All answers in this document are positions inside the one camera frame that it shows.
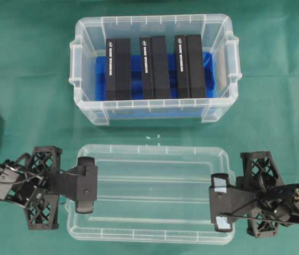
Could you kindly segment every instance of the wire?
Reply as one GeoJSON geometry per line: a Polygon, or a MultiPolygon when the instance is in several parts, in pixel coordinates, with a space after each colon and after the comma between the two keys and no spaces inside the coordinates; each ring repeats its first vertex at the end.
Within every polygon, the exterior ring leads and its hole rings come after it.
{"type": "Polygon", "coordinates": [[[62,171],[60,172],[61,174],[67,174],[67,175],[72,175],[72,176],[83,176],[83,174],[73,174],[73,173],[70,173],[70,172],[67,172],[67,171],[62,171]]]}
{"type": "Polygon", "coordinates": [[[258,219],[253,217],[245,217],[245,216],[239,216],[239,215],[232,215],[232,214],[222,214],[223,216],[228,216],[232,218],[238,218],[238,219],[249,219],[254,220],[257,222],[275,222],[275,223],[281,223],[281,224],[299,224],[299,222],[284,222],[282,220],[276,220],[276,219],[258,219]]]}
{"type": "Polygon", "coordinates": [[[34,175],[34,176],[32,176],[32,177],[25,178],[24,180],[17,181],[17,182],[0,182],[0,185],[17,185],[17,184],[22,184],[22,183],[24,183],[24,182],[28,182],[28,181],[30,181],[30,180],[32,180],[32,179],[34,179],[34,178],[37,178],[37,177],[43,175],[44,172],[45,172],[45,171],[41,172],[39,175],[34,175]]]}

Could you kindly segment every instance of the green surface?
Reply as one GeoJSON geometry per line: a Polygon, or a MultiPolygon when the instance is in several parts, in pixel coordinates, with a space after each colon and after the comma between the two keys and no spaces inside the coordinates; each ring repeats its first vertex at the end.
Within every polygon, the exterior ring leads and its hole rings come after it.
{"type": "MultiPolygon", "coordinates": [[[[299,182],[299,1],[0,1],[0,159],[35,145],[63,148],[62,167],[87,143],[216,146],[242,173],[242,151],[271,150],[285,182],[299,182]],[[225,13],[240,39],[239,98],[214,124],[145,120],[93,126],[73,102],[69,42],[85,16],[225,13]]],[[[64,207],[58,231],[27,230],[22,209],[0,203],[0,254],[299,254],[299,226],[276,238],[246,235],[226,246],[72,239],[64,207]]]]}

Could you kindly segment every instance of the empty plastic container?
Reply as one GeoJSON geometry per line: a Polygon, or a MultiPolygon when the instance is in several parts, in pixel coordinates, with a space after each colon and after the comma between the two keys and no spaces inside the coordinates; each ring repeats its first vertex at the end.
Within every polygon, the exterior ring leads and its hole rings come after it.
{"type": "Polygon", "coordinates": [[[215,122],[238,97],[242,77],[238,38],[223,14],[119,16],[83,18],[70,43],[70,78],[74,101],[95,125],[110,120],[143,118],[201,118],[215,122]],[[106,38],[130,38],[131,54],[140,55],[139,38],[166,36],[167,53],[174,53],[174,36],[200,34],[203,52],[212,56],[211,98],[99,101],[95,70],[98,57],[106,55],[106,38]]]}
{"type": "Polygon", "coordinates": [[[77,214],[67,201],[67,229],[78,240],[226,244],[234,236],[215,232],[208,189],[213,173],[228,173],[220,148],[95,145],[79,157],[98,167],[94,212],[77,214]]]}

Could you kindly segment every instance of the blue packing material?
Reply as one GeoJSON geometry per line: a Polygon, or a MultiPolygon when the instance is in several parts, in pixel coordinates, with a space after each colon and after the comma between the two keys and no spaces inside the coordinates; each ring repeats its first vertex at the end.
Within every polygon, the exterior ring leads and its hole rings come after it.
{"type": "MultiPolygon", "coordinates": [[[[203,69],[206,81],[206,97],[215,97],[216,81],[214,77],[212,54],[209,52],[203,52],[203,69]]],[[[170,84],[170,96],[177,98],[177,81],[175,71],[175,55],[168,54],[168,68],[169,68],[169,84],[170,84]]],[[[142,79],[141,79],[141,56],[132,55],[132,99],[143,99],[142,93],[142,79]]],[[[106,72],[106,57],[97,57],[95,66],[96,77],[96,101],[105,101],[105,72],[106,72]]]]}

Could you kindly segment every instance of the black rectangular block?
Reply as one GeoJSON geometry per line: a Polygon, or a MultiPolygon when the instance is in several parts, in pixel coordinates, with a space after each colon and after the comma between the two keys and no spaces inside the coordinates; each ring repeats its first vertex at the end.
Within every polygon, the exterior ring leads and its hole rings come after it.
{"type": "Polygon", "coordinates": [[[130,39],[116,39],[116,100],[131,100],[130,39]]]}
{"type": "Polygon", "coordinates": [[[106,39],[106,99],[116,100],[116,43],[106,39]]]}
{"type": "Polygon", "coordinates": [[[190,98],[189,64],[185,36],[175,36],[174,50],[178,97],[190,98]]]}
{"type": "Polygon", "coordinates": [[[206,84],[203,70],[201,36],[188,35],[186,38],[190,71],[191,98],[205,98],[206,84]]]}
{"type": "Polygon", "coordinates": [[[155,98],[170,98],[168,59],[166,49],[166,37],[154,36],[151,38],[155,98]]]}
{"type": "Polygon", "coordinates": [[[154,99],[154,76],[152,62],[152,47],[150,37],[140,38],[141,77],[143,85],[143,98],[154,99]]]}

